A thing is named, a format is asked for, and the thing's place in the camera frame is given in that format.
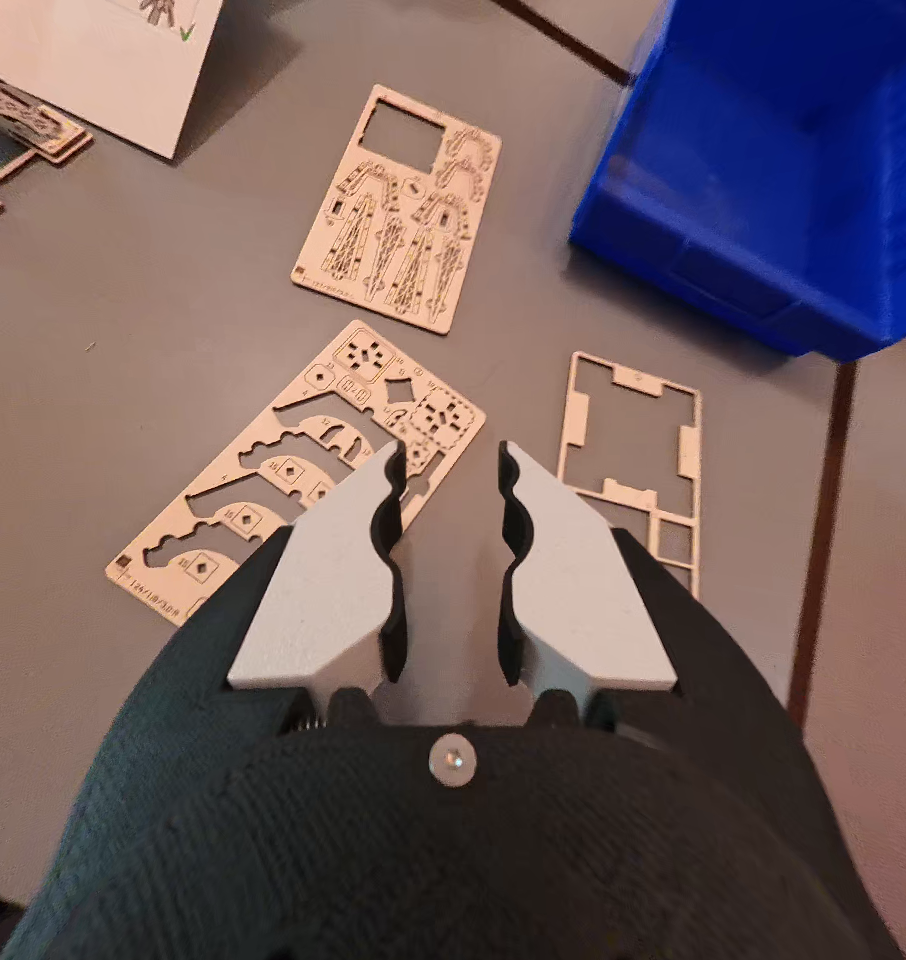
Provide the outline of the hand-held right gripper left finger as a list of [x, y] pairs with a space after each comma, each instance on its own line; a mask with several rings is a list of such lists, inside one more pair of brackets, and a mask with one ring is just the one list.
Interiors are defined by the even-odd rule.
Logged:
[[396, 684], [407, 664], [402, 575], [407, 451], [393, 440], [293, 523], [227, 680], [311, 694]]

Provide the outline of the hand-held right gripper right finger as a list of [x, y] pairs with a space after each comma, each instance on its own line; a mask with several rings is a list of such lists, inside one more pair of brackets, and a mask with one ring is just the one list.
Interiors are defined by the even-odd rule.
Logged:
[[515, 442], [498, 448], [511, 553], [497, 628], [507, 684], [592, 697], [678, 681], [613, 529]]

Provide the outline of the wooden arch puzzle sheet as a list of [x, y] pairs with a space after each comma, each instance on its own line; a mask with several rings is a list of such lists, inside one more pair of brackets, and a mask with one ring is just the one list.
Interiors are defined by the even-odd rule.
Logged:
[[486, 414], [435, 372], [352, 321], [119, 551], [108, 581], [182, 626], [282, 526], [337, 484], [327, 455], [354, 474], [375, 429], [406, 448], [409, 530], [479, 435]]

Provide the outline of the grey desk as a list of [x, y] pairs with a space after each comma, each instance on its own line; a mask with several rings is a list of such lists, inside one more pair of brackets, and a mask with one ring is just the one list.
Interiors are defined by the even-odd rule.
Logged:
[[499, 1], [498, 6], [607, 78], [639, 77], [668, 22], [670, 1]]
[[804, 734], [906, 955], [906, 340], [859, 366]]
[[[447, 337], [291, 282], [375, 84], [502, 139]], [[173, 165], [101, 131], [0, 215], [0, 897], [26, 903], [172, 626], [105, 569], [355, 319], [486, 414], [403, 537], [398, 723], [511, 723], [496, 452], [555, 469], [571, 354], [701, 391], [701, 599], [788, 699], [835, 368], [567, 244], [619, 88], [489, 2], [228, 2]]]

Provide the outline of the wooden tower puzzle sheet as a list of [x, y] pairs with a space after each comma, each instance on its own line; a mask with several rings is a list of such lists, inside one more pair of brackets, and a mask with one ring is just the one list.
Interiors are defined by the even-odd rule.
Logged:
[[[367, 129], [384, 108], [439, 130], [427, 170], [366, 144]], [[501, 151], [495, 134], [376, 84], [291, 281], [446, 336]]]

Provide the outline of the blue plastic bin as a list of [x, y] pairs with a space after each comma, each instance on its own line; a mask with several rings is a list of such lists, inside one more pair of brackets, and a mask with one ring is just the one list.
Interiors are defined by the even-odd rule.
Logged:
[[570, 242], [792, 356], [906, 338], [906, 1], [663, 2]]

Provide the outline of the wooden tower model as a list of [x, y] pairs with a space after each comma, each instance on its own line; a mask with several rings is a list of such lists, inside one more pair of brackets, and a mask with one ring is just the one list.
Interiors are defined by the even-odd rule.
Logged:
[[35, 160], [62, 166], [93, 140], [84, 126], [0, 79], [0, 185]]

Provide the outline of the white instruction booklet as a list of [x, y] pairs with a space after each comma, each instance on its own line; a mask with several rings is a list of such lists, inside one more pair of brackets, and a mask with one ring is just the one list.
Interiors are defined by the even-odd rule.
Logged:
[[222, 1], [0, 1], [0, 80], [171, 161]]

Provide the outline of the empty wooden frame sheet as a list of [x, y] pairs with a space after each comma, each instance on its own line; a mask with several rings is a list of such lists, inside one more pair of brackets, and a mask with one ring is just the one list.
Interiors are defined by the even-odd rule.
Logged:
[[557, 478], [696, 598], [703, 420], [699, 390], [589, 353], [571, 357]]

